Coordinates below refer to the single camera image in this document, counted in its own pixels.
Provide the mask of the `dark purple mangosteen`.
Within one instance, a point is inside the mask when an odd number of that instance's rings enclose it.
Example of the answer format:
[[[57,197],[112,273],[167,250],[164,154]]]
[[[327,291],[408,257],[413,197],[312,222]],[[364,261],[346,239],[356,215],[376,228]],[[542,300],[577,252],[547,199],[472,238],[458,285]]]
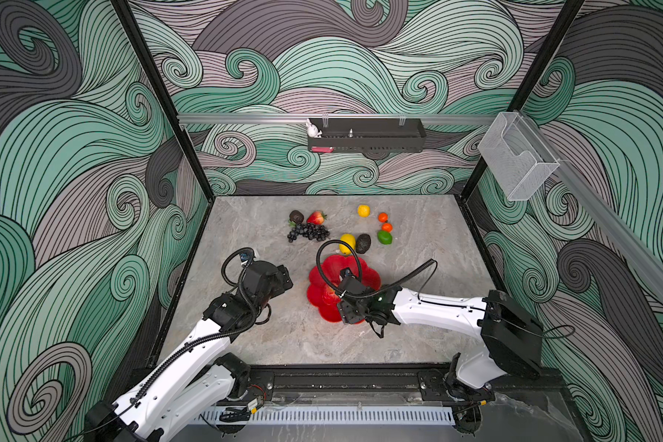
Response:
[[[289,221],[292,225],[300,225],[303,223],[304,220],[305,220],[304,215],[298,210],[293,210],[289,214]]]

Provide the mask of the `red apple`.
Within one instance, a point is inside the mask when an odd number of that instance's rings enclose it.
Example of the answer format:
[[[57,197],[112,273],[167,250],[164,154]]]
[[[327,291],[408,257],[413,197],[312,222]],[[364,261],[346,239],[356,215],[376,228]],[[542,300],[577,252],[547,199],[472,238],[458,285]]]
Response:
[[[322,302],[325,305],[336,306],[340,300],[339,295],[331,287],[324,287],[322,290]]]

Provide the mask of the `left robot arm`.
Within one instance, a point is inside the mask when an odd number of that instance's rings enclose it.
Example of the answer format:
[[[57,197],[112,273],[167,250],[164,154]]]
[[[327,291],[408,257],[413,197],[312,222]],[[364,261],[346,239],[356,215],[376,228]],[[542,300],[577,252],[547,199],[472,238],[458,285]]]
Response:
[[[87,413],[85,441],[171,441],[198,414],[247,394],[250,367],[228,348],[262,325],[269,302],[293,287],[287,267],[236,250],[224,263],[241,262],[236,280],[214,298],[186,338],[148,375],[114,401]]]

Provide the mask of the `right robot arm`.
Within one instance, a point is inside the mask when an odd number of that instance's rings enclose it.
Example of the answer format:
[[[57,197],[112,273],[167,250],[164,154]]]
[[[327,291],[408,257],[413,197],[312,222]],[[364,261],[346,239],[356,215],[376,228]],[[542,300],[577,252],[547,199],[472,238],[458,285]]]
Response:
[[[576,331],[566,324],[543,328],[500,290],[479,298],[448,298],[405,287],[427,268],[436,268],[434,259],[386,287],[374,288],[363,281],[365,270],[357,253],[351,256],[354,265],[340,270],[335,280],[326,276],[322,257],[315,257],[320,278],[338,299],[335,307],[343,323],[366,322],[377,337],[383,337],[388,325],[423,325],[479,340],[472,350],[454,355],[444,377],[449,395],[464,403],[493,400],[490,385],[504,376],[539,379],[544,342],[565,339]]]

